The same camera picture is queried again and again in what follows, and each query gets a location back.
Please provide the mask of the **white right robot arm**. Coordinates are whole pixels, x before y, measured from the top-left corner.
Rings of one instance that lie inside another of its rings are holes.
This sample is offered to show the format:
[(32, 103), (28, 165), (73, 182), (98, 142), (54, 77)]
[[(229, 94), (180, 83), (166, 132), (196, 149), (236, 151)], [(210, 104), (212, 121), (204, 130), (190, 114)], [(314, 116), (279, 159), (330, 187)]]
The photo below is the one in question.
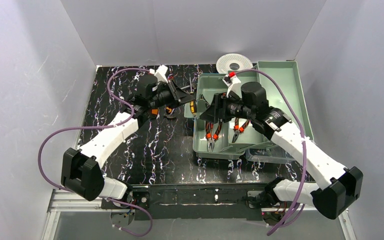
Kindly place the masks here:
[(227, 123), (233, 118), (249, 120), (258, 133), (289, 153), (315, 181), (300, 183), (277, 177), (265, 186), (259, 197), (248, 198), (254, 205), (262, 201), (271, 205), (292, 202), (300, 192), (298, 203), (313, 206), (323, 216), (334, 220), (360, 197), (362, 171), (355, 166), (345, 167), (302, 136), (297, 124), (286, 113), (269, 105), (266, 90), (260, 83), (243, 84), (241, 95), (214, 94), (199, 118), (213, 124)]

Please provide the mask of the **orange black cutting pliers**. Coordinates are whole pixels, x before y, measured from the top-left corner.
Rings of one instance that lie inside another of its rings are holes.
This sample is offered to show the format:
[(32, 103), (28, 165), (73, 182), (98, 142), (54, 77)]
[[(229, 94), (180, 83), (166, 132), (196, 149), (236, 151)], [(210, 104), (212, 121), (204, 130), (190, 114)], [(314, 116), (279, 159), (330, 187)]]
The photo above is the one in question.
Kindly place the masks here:
[(207, 140), (208, 152), (212, 152), (214, 150), (215, 143), (219, 139), (222, 126), (223, 126), (223, 122), (221, 120), (218, 121), (216, 126), (214, 126), (214, 124), (209, 121), (205, 122), (205, 132), (206, 132), (205, 138)]

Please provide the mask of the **translucent lid green toolbox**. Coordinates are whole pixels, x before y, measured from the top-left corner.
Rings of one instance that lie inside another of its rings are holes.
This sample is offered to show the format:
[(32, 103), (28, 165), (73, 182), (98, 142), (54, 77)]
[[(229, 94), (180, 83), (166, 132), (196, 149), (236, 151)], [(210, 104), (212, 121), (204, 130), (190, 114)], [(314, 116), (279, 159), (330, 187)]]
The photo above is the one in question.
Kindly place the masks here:
[(196, 105), (193, 150), (199, 158), (236, 160), (262, 149), (289, 152), (276, 135), (314, 137), (295, 61), (260, 61), (248, 70), (203, 73)]

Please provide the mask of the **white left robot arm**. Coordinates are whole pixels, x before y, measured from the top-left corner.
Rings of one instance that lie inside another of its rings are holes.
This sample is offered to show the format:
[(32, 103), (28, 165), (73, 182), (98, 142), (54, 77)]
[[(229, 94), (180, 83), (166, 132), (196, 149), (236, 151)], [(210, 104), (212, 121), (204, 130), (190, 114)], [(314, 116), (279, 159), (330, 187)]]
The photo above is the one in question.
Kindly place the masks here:
[(87, 201), (96, 198), (121, 200), (132, 189), (123, 181), (103, 175), (102, 167), (110, 155), (147, 121), (157, 116), (161, 107), (174, 109), (193, 101), (192, 94), (172, 80), (143, 75), (136, 92), (110, 125), (79, 149), (68, 148), (63, 154), (61, 184)]

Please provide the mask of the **orange black needle-nose pliers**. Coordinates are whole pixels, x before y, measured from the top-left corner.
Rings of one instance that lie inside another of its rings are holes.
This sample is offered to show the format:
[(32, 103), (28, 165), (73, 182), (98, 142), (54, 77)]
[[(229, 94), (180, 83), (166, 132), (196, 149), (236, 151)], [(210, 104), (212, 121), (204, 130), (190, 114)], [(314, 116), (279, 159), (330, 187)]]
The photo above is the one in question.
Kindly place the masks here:
[(245, 131), (245, 129), (248, 127), (249, 124), (250, 124), (249, 119), (247, 119), (242, 125), (240, 125), (240, 119), (238, 117), (234, 119), (234, 127), (233, 127), (234, 135), (232, 137), (232, 143), (235, 143), (237, 141), (239, 135)]

